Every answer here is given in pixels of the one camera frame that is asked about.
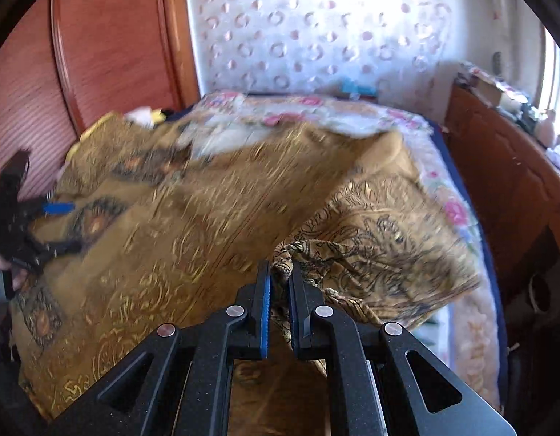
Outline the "person's left hand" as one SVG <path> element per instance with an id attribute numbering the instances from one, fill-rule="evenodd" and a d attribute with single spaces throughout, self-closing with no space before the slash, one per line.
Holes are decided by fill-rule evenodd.
<path id="1" fill-rule="evenodd" d="M 23 287 L 25 281 L 28 278 L 28 271 L 18 267 L 17 265 L 12 265 L 10 262 L 5 261 L 0 256 L 0 272 L 10 273 L 12 279 L 12 288 L 17 291 Z"/>

